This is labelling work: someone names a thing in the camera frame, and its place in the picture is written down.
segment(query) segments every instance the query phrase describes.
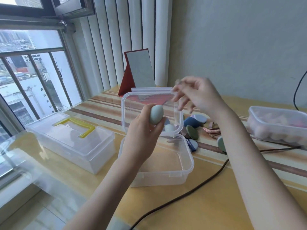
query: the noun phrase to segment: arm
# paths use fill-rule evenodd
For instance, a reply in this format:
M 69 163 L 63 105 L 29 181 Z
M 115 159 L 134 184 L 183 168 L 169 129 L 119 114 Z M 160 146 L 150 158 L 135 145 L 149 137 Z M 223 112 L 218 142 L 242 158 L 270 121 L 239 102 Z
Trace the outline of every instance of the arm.
M 238 116 L 222 100 L 208 79 L 185 77 L 174 87 L 218 123 L 240 193 L 255 230 L 307 229 L 304 211 L 256 147 Z
M 152 154 L 163 130 L 165 118 L 156 127 L 149 125 L 149 114 L 153 106 L 144 106 L 140 115 L 131 122 L 121 157 L 113 163 L 101 184 L 67 223 L 65 230 L 107 228 L 120 200 L 142 164 Z

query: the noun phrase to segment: storage box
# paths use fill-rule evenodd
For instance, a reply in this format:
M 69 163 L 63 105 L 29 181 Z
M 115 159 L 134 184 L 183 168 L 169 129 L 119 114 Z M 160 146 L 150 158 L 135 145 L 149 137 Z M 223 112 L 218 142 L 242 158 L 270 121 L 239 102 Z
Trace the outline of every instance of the storage box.
M 178 185 L 186 181 L 194 168 L 194 160 L 186 139 L 179 134 L 183 128 L 183 112 L 177 111 L 178 103 L 171 88 L 134 88 L 122 98 L 122 128 L 127 133 L 132 120 L 149 103 L 161 104 L 164 116 L 175 126 L 174 132 L 163 131 L 152 155 L 141 166 L 131 186 Z M 122 154 L 125 138 L 118 157 Z
M 96 174 L 115 153 L 114 132 L 56 112 L 29 124 L 42 146 Z
M 301 111 L 251 106 L 248 131 L 256 139 L 307 146 L 307 114 Z

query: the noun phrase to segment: power cord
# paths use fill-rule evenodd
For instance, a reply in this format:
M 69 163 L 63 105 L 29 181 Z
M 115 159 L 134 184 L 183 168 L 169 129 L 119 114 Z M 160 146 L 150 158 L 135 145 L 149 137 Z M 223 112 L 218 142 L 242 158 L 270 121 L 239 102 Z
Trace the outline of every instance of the power cord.
M 277 148 L 277 149 L 266 149 L 266 150 L 260 150 L 260 152 L 269 152 L 269 151 L 287 151 L 287 150 L 293 150 L 293 149 L 297 149 L 300 148 L 300 146 L 296 146 L 296 147 L 288 147 L 288 148 Z M 226 164 L 228 163 L 229 159 L 227 159 L 224 164 L 222 165 L 222 167 L 215 173 L 213 174 L 211 177 L 209 177 L 207 180 L 205 180 L 204 182 L 202 182 L 201 184 L 199 184 L 198 186 L 196 186 L 195 188 L 191 189 L 190 191 L 178 196 L 177 198 L 172 199 L 171 201 L 168 201 L 167 203 L 152 209 L 151 211 L 147 212 L 146 214 L 144 214 L 141 218 L 138 219 L 138 221 L 136 221 L 131 228 L 129 228 L 129 230 L 133 230 L 145 217 L 149 216 L 150 214 L 168 206 L 171 205 L 172 203 L 181 200 L 187 196 L 189 196 L 190 194 L 194 193 L 195 191 L 197 191 L 199 188 L 201 188 L 203 185 L 207 184 L 209 181 L 211 181 L 213 178 L 215 178 L 217 175 L 219 175 L 219 173 L 225 168 Z
M 299 109 L 297 108 L 297 106 L 296 106 L 296 104 L 295 104 L 295 97 L 296 97 L 296 93 L 297 93 L 297 91 L 298 91 L 298 88 L 300 87 L 301 82 L 302 82 L 302 80 L 303 80 L 303 78 L 305 77 L 306 74 L 307 74 L 307 71 L 306 71 L 306 72 L 304 73 L 304 75 L 302 76 L 302 78 L 301 78 L 301 80 L 299 81 L 299 83 L 298 83 L 298 85 L 297 85 L 297 87 L 296 87 L 296 90 L 295 90 L 295 92 L 294 92 L 293 104 L 294 104 L 294 107 L 295 107 L 297 110 L 299 110 Z

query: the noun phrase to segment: vertical blind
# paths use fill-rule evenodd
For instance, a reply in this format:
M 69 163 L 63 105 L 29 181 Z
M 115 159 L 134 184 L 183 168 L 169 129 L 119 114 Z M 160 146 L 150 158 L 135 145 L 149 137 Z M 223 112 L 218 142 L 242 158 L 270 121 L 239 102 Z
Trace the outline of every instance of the vertical blind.
M 96 15 L 80 19 L 87 62 L 91 66 L 87 81 L 95 83 L 90 86 L 95 88 L 92 92 L 121 84 L 126 67 L 124 52 L 145 48 L 149 49 L 156 85 L 167 86 L 172 0 L 94 0 L 94 3 Z

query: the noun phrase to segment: table top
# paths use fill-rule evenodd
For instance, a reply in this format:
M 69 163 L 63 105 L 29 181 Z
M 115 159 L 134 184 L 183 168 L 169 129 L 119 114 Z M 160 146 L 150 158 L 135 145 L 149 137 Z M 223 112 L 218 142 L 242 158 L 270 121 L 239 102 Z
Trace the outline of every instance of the table top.
M 56 153 L 40 146 L 35 135 L 24 132 L 1 145 L 10 153 L 18 154 L 35 169 L 60 181 L 80 195 L 89 198 L 117 159 L 121 140 L 125 136 L 121 127 L 121 98 L 118 88 L 103 92 L 69 109 L 65 113 L 114 131 L 116 154 L 93 175 Z M 248 108 L 252 105 L 292 108 L 288 105 L 224 96 L 224 100 L 246 124 Z M 153 208 L 191 190 L 217 170 L 228 158 L 217 147 L 215 139 L 199 129 L 199 148 L 193 153 L 194 170 L 182 185 L 129 188 L 121 200 L 115 215 L 132 225 L 139 217 Z M 259 149 L 285 146 L 254 139 Z M 266 153 L 264 157 L 290 192 L 307 212 L 307 152 L 305 149 Z M 253 229 L 244 207 L 231 165 L 219 176 L 192 195 L 145 218 L 138 229 Z

